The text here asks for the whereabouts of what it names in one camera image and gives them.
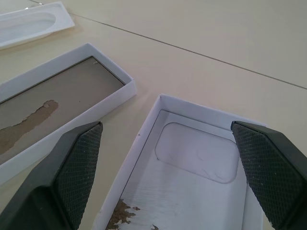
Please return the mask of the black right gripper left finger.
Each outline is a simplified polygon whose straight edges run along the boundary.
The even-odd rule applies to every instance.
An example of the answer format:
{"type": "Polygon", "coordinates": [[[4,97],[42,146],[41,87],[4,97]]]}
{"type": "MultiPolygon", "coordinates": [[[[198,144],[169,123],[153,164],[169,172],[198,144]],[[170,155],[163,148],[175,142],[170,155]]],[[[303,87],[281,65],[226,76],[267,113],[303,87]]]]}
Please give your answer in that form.
{"type": "Polygon", "coordinates": [[[78,230],[91,192],[103,124],[64,133],[0,214],[0,230],[78,230]]]}

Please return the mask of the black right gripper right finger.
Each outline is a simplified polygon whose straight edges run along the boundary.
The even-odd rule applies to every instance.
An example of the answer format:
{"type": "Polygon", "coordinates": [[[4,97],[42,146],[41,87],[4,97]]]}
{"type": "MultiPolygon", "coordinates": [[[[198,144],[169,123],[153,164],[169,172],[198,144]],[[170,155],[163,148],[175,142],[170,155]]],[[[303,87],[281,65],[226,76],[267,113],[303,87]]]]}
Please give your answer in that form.
{"type": "Polygon", "coordinates": [[[307,230],[307,157],[281,132],[242,121],[231,130],[248,184],[275,230],[307,230]]]}

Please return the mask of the orange phone box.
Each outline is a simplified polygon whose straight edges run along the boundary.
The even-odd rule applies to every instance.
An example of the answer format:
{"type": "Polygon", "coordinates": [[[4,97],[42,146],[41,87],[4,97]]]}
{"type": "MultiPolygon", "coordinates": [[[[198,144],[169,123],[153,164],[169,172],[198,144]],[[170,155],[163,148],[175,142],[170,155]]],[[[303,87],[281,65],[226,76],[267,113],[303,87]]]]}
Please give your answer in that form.
{"type": "Polygon", "coordinates": [[[233,121],[244,118],[159,95],[92,230],[262,230],[233,121]]]}

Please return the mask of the white moulded insert tray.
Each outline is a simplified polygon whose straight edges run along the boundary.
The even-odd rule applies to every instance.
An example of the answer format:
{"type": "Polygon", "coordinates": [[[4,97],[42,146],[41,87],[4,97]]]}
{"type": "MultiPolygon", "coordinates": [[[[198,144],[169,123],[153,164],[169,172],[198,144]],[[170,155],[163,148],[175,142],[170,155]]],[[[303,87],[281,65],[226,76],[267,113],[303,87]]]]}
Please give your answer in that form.
{"type": "Polygon", "coordinates": [[[0,15],[0,50],[44,38],[75,26],[57,1],[0,15]]]}

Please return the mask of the white box lid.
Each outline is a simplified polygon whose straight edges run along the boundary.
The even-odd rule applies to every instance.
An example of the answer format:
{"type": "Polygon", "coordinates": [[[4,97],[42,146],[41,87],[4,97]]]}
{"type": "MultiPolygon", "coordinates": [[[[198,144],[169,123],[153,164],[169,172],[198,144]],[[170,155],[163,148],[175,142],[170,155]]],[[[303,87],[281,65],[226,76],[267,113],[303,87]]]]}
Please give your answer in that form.
{"type": "Polygon", "coordinates": [[[0,85],[0,185],[136,93],[135,80],[90,43],[0,85]]]}

